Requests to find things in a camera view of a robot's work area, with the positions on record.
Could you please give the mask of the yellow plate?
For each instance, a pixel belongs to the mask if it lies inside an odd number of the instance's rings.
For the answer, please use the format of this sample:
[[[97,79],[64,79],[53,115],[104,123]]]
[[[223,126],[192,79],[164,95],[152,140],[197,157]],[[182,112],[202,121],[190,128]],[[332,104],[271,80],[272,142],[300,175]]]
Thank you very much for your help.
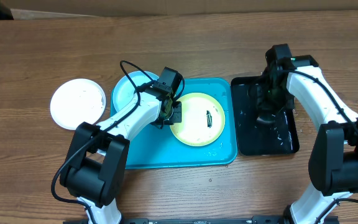
[[[222,134],[226,123],[221,104],[205,93],[181,96],[181,122],[170,126],[173,135],[188,146],[211,144]]]

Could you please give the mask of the white plate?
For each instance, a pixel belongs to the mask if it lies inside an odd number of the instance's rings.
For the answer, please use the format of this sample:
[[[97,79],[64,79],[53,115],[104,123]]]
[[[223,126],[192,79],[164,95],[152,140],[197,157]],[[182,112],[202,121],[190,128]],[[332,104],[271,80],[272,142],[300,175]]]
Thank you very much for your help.
[[[94,81],[78,78],[62,84],[50,101],[50,114],[60,127],[75,130],[81,123],[94,124],[102,117],[106,95]]]

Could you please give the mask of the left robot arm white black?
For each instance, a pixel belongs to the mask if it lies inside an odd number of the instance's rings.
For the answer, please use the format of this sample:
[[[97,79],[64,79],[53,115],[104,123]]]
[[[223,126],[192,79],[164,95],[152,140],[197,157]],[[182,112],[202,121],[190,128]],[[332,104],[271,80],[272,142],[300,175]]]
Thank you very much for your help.
[[[163,128],[181,121],[174,93],[137,92],[115,115],[98,124],[81,123],[65,162],[51,183],[55,199],[84,207],[88,223],[122,223],[116,205],[131,141],[149,124]]]

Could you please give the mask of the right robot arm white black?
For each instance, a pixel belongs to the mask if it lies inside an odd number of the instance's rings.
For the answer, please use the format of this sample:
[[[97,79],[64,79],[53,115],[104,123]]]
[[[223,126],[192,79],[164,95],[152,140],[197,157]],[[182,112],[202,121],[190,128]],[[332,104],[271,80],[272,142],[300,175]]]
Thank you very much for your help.
[[[358,203],[358,114],[324,79],[310,55],[267,56],[267,67],[255,87],[259,119],[265,122],[296,98],[317,129],[308,162],[310,184],[289,205],[286,223],[324,223],[340,203]]]

